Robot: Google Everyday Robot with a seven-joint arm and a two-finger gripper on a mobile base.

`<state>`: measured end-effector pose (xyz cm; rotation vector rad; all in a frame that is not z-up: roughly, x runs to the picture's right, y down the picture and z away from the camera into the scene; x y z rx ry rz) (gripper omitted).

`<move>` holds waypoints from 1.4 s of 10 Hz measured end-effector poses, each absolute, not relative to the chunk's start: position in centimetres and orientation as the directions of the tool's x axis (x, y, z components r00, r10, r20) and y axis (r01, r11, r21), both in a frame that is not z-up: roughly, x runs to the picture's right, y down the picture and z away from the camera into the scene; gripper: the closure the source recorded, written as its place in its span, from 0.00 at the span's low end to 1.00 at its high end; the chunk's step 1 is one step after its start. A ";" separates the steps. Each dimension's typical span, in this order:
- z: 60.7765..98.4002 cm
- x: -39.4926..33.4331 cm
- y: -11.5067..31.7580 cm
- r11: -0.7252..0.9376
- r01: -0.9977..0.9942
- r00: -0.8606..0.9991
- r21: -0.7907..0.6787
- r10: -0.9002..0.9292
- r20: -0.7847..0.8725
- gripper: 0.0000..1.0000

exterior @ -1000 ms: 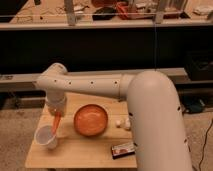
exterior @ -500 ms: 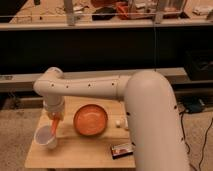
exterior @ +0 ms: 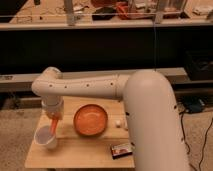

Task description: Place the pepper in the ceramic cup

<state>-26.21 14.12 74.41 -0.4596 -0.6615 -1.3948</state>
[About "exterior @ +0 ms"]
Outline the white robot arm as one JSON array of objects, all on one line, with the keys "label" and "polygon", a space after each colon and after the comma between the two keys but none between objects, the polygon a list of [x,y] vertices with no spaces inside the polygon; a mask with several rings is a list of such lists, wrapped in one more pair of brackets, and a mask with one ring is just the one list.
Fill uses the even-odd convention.
[{"label": "white robot arm", "polygon": [[65,79],[46,68],[31,90],[50,118],[62,118],[64,96],[121,99],[124,103],[135,171],[190,171],[177,101],[168,79],[153,69],[131,75]]}]

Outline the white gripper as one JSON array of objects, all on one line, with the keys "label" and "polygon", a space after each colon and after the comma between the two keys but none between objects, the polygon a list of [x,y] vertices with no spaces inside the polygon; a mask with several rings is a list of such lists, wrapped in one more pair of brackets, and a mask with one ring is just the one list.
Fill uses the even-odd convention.
[{"label": "white gripper", "polygon": [[47,105],[44,101],[41,102],[42,109],[49,119],[63,119],[64,101],[60,100],[56,105]]}]

